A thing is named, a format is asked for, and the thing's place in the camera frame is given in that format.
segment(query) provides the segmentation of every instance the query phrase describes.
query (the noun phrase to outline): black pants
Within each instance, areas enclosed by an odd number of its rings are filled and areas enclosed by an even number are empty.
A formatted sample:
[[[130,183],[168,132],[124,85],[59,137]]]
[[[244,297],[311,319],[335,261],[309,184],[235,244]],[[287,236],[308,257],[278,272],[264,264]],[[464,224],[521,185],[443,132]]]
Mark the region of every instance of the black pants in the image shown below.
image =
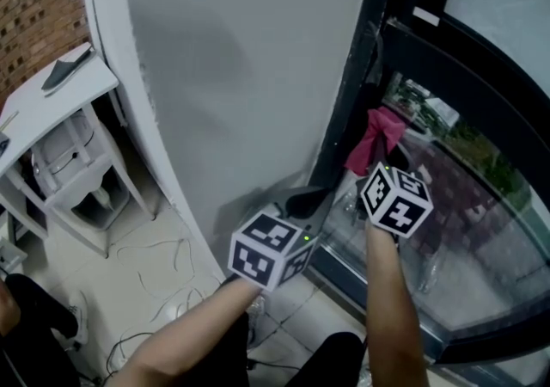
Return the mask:
[[[1,342],[19,376],[27,387],[80,385],[75,367],[52,334],[56,329],[66,338],[76,335],[76,318],[30,278],[11,274],[6,285],[21,309],[21,321]],[[20,383],[0,353],[0,384]]]
[[[212,352],[198,363],[180,385],[248,386],[248,315],[241,316]],[[359,338],[342,332],[329,336],[287,387],[338,385],[355,387],[363,363],[364,347]]]

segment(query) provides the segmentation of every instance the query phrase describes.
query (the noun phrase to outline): brick wall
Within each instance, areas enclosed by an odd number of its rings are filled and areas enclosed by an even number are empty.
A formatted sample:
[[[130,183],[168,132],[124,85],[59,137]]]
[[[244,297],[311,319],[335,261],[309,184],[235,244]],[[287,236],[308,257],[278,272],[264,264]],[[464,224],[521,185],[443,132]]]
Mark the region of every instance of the brick wall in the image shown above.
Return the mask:
[[[84,0],[0,0],[0,108],[55,58],[90,41]]]

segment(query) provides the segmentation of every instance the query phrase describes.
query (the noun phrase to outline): white shoe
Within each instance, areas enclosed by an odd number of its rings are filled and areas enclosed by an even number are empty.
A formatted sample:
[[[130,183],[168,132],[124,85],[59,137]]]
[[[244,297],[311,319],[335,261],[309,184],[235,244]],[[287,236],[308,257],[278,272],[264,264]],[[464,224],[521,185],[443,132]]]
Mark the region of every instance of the white shoe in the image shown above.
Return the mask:
[[[82,291],[73,292],[70,295],[69,311],[78,323],[78,331],[73,340],[83,346],[88,343],[88,303]]]

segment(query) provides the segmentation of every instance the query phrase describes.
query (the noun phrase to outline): forearm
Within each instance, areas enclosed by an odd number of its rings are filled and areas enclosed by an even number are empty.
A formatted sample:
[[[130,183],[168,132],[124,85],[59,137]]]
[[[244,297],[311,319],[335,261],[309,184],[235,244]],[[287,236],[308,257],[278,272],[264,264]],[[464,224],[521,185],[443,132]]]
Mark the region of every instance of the forearm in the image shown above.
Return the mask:
[[[244,279],[227,284],[146,340],[113,385],[134,383],[136,373],[151,384],[168,384],[202,360],[259,294],[260,289]]]
[[[367,230],[367,333],[375,387],[427,385],[419,320],[406,288],[394,240],[386,232]]]

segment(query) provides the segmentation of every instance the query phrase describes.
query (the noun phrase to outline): tabletop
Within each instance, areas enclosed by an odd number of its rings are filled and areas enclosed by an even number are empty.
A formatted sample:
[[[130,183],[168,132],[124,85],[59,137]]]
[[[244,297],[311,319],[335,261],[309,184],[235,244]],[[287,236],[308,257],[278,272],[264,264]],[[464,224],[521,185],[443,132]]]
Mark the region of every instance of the tabletop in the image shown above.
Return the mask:
[[[59,59],[74,61],[89,47],[89,43],[84,43]],[[42,84],[49,77],[54,65],[55,61],[26,81],[9,96],[4,105],[0,114],[0,126],[15,112],[18,114],[3,130],[10,142],[0,156],[0,175],[53,127],[119,84],[116,76],[92,50],[92,55],[65,84],[55,93],[44,96]]]

